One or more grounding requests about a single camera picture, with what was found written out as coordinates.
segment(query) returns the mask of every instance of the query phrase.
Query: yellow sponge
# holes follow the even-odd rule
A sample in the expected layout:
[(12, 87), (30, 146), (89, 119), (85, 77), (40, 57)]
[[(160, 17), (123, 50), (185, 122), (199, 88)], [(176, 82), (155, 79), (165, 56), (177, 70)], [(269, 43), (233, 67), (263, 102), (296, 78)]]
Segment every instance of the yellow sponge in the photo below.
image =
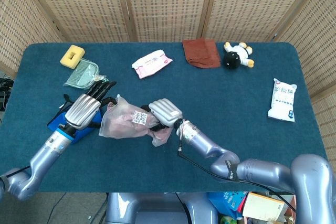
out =
[(83, 48), (71, 45), (60, 62), (63, 66), (74, 69), (84, 54)]

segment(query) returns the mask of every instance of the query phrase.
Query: stuffed toy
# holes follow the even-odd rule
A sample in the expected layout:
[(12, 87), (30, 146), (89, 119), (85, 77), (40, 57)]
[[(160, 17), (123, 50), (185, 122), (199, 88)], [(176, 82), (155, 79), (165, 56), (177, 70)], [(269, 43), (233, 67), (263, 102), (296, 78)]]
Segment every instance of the stuffed toy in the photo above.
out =
[(248, 47), (244, 42), (240, 42), (238, 46), (232, 47), (229, 42), (224, 45), (224, 66), (229, 69), (238, 68), (240, 64), (252, 68), (254, 61), (248, 56), (252, 54), (252, 47)]

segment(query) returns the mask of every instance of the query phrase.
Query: wet wipes package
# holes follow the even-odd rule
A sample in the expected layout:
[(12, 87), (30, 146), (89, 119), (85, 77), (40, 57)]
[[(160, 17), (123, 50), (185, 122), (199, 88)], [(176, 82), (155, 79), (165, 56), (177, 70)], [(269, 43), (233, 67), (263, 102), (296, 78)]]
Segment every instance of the wet wipes package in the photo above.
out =
[(287, 84), (274, 78), (272, 104), (268, 111), (269, 118), (295, 122), (293, 104), (296, 88), (295, 84)]

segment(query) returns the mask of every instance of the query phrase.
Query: wicker screen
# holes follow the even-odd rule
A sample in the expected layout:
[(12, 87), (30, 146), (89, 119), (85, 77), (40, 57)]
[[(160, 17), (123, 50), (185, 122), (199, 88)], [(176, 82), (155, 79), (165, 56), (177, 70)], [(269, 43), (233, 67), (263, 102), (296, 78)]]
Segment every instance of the wicker screen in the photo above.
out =
[(312, 105), (319, 123), (328, 160), (336, 171), (336, 91)]
[(0, 0), (0, 68), (15, 76), (25, 48), (62, 41), (33, 0)]
[(292, 43), (311, 95), (336, 81), (336, 0), (308, 0), (278, 40)]
[(139, 41), (195, 39), (204, 0), (131, 0)]
[(266, 41), (294, 1), (214, 0), (204, 35), (217, 41)]
[(41, 0), (71, 41), (128, 41), (120, 0)]

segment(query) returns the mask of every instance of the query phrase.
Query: table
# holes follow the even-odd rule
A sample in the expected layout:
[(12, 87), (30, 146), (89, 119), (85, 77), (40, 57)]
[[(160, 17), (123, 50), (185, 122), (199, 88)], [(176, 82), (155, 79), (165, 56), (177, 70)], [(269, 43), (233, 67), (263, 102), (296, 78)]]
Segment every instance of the table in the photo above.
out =
[[(46, 123), (63, 103), (63, 94), (75, 100), (83, 90), (64, 87), (72, 70), (59, 60), (69, 43), (29, 46), (14, 83), (0, 129), (0, 173), (28, 165), (51, 131)], [(298, 54), (285, 42), (249, 43), (255, 67), (236, 70), (223, 67), (199, 69), (184, 58), (182, 43), (76, 44), (85, 49), (84, 58), (98, 64), (117, 85), (118, 93), (137, 106), (168, 98), (220, 146), (248, 158), (289, 166), (302, 153), (326, 157), (318, 125), (304, 82)], [(223, 58), (223, 43), (217, 44)], [(131, 64), (138, 58), (163, 49), (173, 59), (153, 76), (139, 79)], [(274, 86), (273, 78), (295, 83), (296, 123), (267, 118)], [(50, 169), (41, 191), (223, 191), (256, 190), (251, 185), (218, 183), (187, 161), (177, 157), (177, 136), (154, 147), (151, 138), (115, 140), (98, 136), (98, 130), (70, 146)], [(213, 159), (202, 159), (190, 146), (184, 153), (206, 167)]]

